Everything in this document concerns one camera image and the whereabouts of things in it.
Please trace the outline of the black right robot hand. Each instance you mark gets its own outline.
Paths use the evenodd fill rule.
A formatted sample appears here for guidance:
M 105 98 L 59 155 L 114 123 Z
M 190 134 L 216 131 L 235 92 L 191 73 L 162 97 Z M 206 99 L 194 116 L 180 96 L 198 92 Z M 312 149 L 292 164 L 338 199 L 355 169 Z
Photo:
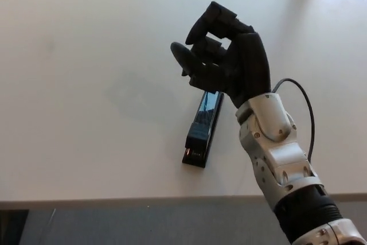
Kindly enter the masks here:
M 259 34 L 251 25 L 211 2 L 191 28 L 185 44 L 170 50 L 189 84 L 203 91 L 227 94 L 236 108 L 271 91 L 270 68 Z

